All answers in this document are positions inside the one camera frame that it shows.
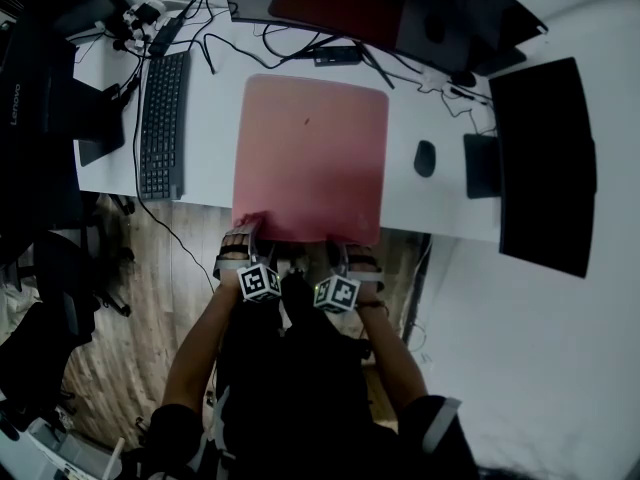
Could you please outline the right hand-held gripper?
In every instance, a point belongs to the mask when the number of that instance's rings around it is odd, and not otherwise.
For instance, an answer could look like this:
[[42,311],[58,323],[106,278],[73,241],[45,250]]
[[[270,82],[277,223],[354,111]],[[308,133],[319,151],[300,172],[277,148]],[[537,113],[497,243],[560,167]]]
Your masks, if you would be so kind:
[[356,307],[356,299],[363,282],[376,282],[382,289],[384,275],[381,272],[349,272],[347,244],[327,241],[327,257],[333,275],[314,287],[314,306],[326,312],[339,314]]

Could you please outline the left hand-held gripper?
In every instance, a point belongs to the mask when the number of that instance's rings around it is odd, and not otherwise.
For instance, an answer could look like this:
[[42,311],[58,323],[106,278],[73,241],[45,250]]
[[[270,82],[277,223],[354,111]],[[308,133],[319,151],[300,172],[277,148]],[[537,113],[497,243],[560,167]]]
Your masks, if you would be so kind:
[[280,277],[278,273],[263,264],[262,246],[258,242],[258,234],[264,218],[253,216],[248,224],[248,255],[250,260],[217,259],[213,275],[220,279],[220,271],[232,270],[237,274],[243,300],[262,303],[281,297]]

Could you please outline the pink desk mat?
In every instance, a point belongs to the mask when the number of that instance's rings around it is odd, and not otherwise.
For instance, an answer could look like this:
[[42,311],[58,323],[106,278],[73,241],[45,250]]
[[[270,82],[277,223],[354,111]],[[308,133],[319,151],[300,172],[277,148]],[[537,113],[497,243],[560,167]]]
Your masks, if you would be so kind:
[[245,85],[232,218],[261,238],[374,245],[380,236],[389,98],[324,80],[253,75]]

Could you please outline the person's left forearm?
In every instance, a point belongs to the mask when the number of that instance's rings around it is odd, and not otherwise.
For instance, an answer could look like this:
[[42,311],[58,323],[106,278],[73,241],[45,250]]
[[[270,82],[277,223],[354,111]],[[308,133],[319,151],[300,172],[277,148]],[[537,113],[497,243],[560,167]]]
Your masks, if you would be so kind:
[[221,280],[176,353],[167,378],[163,406],[181,405],[201,413],[207,383],[239,294],[237,281]]

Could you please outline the person's right forearm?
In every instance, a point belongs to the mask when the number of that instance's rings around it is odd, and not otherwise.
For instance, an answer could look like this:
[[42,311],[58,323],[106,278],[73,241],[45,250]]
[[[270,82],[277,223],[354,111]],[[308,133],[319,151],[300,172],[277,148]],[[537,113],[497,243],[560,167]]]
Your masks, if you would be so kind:
[[424,378],[407,345],[394,331],[376,288],[371,293],[361,289],[357,313],[371,343],[382,385],[399,416],[412,402],[428,394]]

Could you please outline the person's left hand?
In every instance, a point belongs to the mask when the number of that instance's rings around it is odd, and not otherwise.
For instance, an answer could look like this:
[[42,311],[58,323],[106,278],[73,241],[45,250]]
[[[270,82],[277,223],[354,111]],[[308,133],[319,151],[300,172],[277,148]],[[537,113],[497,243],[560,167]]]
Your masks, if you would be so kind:
[[250,236],[247,234],[225,235],[219,256],[223,260],[247,260],[249,258]]

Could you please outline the cardboard box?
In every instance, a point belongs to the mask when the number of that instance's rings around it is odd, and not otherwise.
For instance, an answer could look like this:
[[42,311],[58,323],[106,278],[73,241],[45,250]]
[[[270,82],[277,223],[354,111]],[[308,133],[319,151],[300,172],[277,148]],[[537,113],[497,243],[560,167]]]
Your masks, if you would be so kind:
[[398,431],[398,420],[374,365],[364,365],[363,375],[367,385],[369,409],[374,422]]

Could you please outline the black keyboard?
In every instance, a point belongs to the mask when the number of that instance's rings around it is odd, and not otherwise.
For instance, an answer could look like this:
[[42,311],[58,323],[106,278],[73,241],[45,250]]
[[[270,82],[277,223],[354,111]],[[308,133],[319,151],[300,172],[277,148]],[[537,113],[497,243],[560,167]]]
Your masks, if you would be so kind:
[[142,110],[139,189],[143,200],[179,200],[184,192],[184,131],[190,54],[150,61]]

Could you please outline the person's black top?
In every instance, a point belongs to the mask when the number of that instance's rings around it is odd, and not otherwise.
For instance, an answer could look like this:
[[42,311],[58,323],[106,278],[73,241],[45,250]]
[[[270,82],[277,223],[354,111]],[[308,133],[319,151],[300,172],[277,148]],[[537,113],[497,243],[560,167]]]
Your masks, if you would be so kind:
[[153,413],[143,480],[480,480],[449,401],[427,394],[376,424],[358,344],[312,303],[300,273],[282,299],[240,299],[200,414]]

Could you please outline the black office chair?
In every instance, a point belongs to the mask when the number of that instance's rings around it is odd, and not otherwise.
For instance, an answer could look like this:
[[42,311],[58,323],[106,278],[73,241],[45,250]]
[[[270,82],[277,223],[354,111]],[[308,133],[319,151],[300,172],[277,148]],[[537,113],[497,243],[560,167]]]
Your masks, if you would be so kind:
[[112,294],[119,263],[92,256],[86,241],[76,244],[44,232],[34,242],[34,267],[41,301],[62,312],[73,336],[88,337],[95,329],[94,313],[102,307],[131,315],[130,305]]

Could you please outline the small white adapter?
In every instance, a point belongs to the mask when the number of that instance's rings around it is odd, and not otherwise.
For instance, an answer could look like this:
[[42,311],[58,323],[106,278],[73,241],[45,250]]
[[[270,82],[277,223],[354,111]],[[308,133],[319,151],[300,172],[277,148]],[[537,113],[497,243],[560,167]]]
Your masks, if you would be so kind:
[[441,92],[448,81],[449,76],[447,74],[424,66],[421,73],[422,88],[420,91],[426,93]]

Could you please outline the black usb hub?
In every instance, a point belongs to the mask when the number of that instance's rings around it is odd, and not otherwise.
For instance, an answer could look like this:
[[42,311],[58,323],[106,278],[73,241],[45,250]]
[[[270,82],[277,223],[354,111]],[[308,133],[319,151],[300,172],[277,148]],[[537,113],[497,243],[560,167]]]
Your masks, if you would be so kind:
[[362,62],[357,46],[326,46],[313,50],[315,67],[353,66]]

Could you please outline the flat black monitor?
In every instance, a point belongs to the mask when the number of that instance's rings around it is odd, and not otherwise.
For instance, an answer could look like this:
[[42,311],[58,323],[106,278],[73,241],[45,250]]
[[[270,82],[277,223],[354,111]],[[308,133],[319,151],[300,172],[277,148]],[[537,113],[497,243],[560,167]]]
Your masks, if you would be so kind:
[[597,166],[577,62],[548,62],[489,85],[496,134],[463,138],[467,196],[500,198],[500,253],[583,278]]

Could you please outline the dark padded chair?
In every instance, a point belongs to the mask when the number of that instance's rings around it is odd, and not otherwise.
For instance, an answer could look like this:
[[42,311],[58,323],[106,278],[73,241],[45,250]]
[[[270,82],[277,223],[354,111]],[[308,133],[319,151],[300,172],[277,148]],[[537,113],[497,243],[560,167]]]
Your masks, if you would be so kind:
[[94,311],[73,316],[61,307],[34,303],[0,345],[0,409],[19,429],[53,411],[71,352],[89,343]]

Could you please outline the wide curved black monitor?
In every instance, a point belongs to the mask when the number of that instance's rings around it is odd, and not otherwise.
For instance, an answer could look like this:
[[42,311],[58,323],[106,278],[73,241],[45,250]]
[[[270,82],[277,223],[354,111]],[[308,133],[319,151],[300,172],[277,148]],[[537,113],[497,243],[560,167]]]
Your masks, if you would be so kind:
[[234,19],[361,41],[437,71],[488,77],[547,26],[517,0],[227,0]]

